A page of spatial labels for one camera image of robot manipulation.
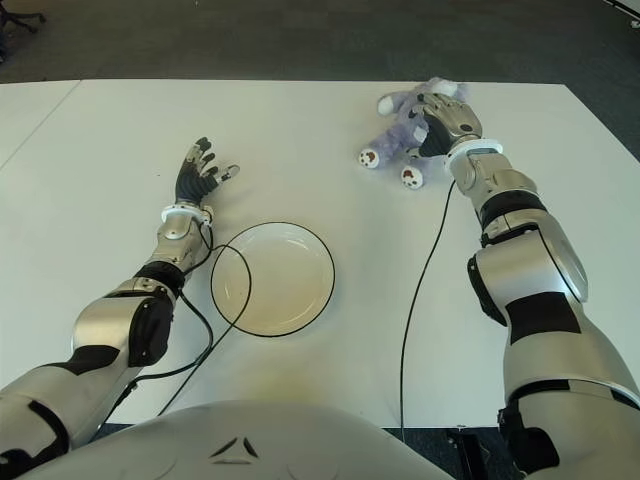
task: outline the purple teddy bear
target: purple teddy bear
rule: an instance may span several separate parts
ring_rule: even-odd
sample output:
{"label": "purple teddy bear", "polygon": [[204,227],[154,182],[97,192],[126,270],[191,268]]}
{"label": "purple teddy bear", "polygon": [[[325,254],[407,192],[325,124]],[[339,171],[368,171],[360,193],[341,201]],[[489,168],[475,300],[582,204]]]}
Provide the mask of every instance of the purple teddy bear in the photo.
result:
{"label": "purple teddy bear", "polygon": [[378,113],[396,113],[396,120],[386,132],[372,140],[358,157],[367,168],[382,168],[403,153],[405,165],[400,174],[402,183],[412,190],[424,184],[426,171],[435,157],[420,157],[417,149],[427,139],[429,125],[422,115],[422,94],[442,93],[465,101],[468,86],[434,77],[409,92],[393,92],[378,101]]}

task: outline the plate rim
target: plate rim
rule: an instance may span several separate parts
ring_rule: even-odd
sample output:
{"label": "plate rim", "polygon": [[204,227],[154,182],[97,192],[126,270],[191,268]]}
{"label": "plate rim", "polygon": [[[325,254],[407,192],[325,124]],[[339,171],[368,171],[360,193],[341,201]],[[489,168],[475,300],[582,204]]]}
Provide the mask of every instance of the plate rim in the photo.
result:
{"label": "plate rim", "polygon": [[327,254],[329,255],[329,260],[331,261],[331,290],[329,290],[329,295],[327,296],[327,300],[324,302],[324,305],[322,306],[322,308],[318,311],[318,313],[311,319],[309,320],[307,323],[305,323],[304,325],[302,325],[299,328],[296,328],[295,330],[292,330],[291,332],[287,332],[287,333],[279,333],[279,334],[274,334],[274,335],[267,335],[267,334],[262,334],[262,333],[255,333],[255,332],[250,332],[247,331],[243,328],[240,328],[238,325],[233,325],[232,321],[230,321],[221,311],[220,311],[220,307],[218,306],[218,303],[216,302],[216,296],[213,293],[213,275],[216,271],[216,265],[218,263],[218,260],[220,259],[220,257],[222,256],[222,254],[224,253],[225,250],[227,250],[226,248],[222,249],[222,252],[220,253],[220,255],[218,255],[215,259],[215,261],[213,262],[213,267],[211,268],[211,277],[209,279],[209,291],[211,292],[211,298],[213,299],[213,305],[216,307],[216,310],[218,311],[218,313],[220,314],[220,316],[224,319],[225,322],[227,322],[230,326],[232,326],[234,329],[240,330],[243,333],[246,333],[248,335],[253,335],[254,337],[262,337],[262,338],[277,338],[277,337],[286,337],[287,335],[292,335],[296,332],[299,332],[300,330],[302,330],[303,328],[311,325],[313,322],[315,322],[316,318],[318,318],[320,315],[322,315],[322,312],[324,312],[324,310],[327,308],[327,305],[329,305],[329,302],[331,301],[331,299],[333,298],[333,290],[335,288],[336,285],[336,265],[335,262],[333,261],[333,255],[331,255],[331,250],[329,250],[329,247],[327,246],[326,243],[324,243],[324,240],[322,240],[313,230],[311,230],[310,228],[304,227],[302,225],[299,225],[297,223],[294,222],[282,222],[282,221],[270,221],[270,222],[262,222],[262,223],[257,223],[256,225],[252,225],[250,227],[245,228],[244,230],[238,232],[236,235],[233,236],[233,238],[231,240],[229,240],[228,242],[226,242],[224,245],[231,245],[231,243],[238,238],[240,235],[242,235],[245,232],[248,232],[249,230],[252,230],[254,228],[258,228],[258,227],[263,227],[265,225],[273,225],[273,224],[279,224],[279,225],[293,225],[294,227],[298,227],[301,228],[303,230],[306,230],[307,232],[309,232],[311,235],[313,235],[315,238],[317,238],[320,243],[322,244],[322,246],[324,247],[324,249],[327,251]]}

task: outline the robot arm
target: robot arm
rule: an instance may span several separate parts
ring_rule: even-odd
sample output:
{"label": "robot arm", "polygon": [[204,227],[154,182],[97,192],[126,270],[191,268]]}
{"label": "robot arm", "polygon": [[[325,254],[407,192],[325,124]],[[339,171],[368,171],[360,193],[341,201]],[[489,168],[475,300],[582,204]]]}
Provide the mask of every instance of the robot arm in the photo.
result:
{"label": "robot arm", "polygon": [[424,114],[425,148],[447,154],[482,228],[471,284],[509,329],[498,420],[516,464],[540,480],[638,477],[640,392],[584,313],[587,277],[562,228],[468,106],[430,95]]}
{"label": "robot arm", "polygon": [[158,245],[133,276],[79,315],[73,355],[31,370],[0,391],[0,477],[14,478],[87,443],[127,384],[167,350],[176,299],[211,222],[205,195],[238,171],[204,171],[213,154],[202,138],[189,150],[175,204],[162,214]]}

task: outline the floor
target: floor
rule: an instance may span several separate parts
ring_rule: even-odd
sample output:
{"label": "floor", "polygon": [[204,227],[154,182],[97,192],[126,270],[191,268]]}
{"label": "floor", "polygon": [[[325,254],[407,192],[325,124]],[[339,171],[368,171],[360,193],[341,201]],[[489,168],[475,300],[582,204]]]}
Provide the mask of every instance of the floor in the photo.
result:
{"label": "floor", "polygon": [[640,30],[601,0],[6,0],[0,83],[77,78],[564,83],[640,158]]}

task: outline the teddy bear paw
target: teddy bear paw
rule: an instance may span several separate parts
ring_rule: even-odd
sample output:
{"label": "teddy bear paw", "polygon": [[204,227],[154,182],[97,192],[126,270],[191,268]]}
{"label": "teddy bear paw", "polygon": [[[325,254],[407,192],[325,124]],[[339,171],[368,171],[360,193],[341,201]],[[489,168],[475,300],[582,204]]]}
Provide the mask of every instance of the teddy bear paw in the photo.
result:
{"label": "teddy bear paw", "polygon": [[424,184],[422,173],[415,167],[404,167],[400,178],[404,186],[411,190],[417,190]]}
{"label": "teddy bear paw", "polygon": [[358,161],[363,167],[377,168],[377,166],[380,164],[380,155],[378,155],[375,150],[365,148],[360,152]]}

